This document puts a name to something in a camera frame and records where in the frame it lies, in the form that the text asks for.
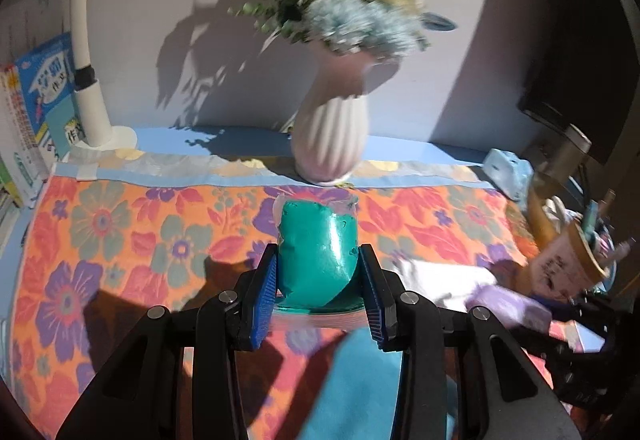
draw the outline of metal screw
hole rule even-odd
[[[400,294],[400,301],[402,301],[403,303],[407,303],[407,305],[415,305],[416,303],[418,303],[419,299],[420,296],[418,296],[415,292],[406,291]]]
[[[164,315],[164,307],[160,305],[152,306],[146,311],[146,316],[149,319],[160,319]]]
[[[473,316],[480,321],[487,321],[487,319],[489,319],[489,317],[491,316],[491,312],[489,312],[489,309],[485,308],[484,306],[474,306],[471,314],[473,314]]]
[[[230,303],[233,303],[236,299],[238,299],[238,293],[236,293],[236,291],[234,290],[224,290],[223,292],[220,292],[218,299],[220,299],[222,303],[226,303],[227,305],[229,305]]]

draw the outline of green slime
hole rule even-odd
[[[361,308],[357,277],[358,224],[349,215],[307,200],[282,208],[278,245],[278,310],[332,313]]]

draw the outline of purple eraser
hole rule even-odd
[[[478,287],[465,301],[465,306],[467,310],[474,306],[486,306],[505,328],[524,326],[543,334],[549,333],[551,312],[537,301],[505,287]]]

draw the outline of floral tablecloth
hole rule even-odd
[[[173,189],[53,176],[26,242],[10,331],[12,391],[33,424],[55,436],[146,308],[199,306],[233,287],[275,241],[272,207],[281,193],[320,202],[356,194],[359,240],[372,243],[383,266],[409,257],[487,266],[536,254],[518,210],[490,189]],[[252,438],[295,438],[343,337],[274,331],[258,352],[239,356]],[[190,363],[187,351],[187,374]],[[188,376],[181,391],[188,395]]]

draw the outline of vase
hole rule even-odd
[[[349,178],[362,157],[369,133],[364,77],[377,60],[368,52],[341,56],[319,42],[310,46],[319,70],[294,120],[291,148],[304,180],[332,186]]]

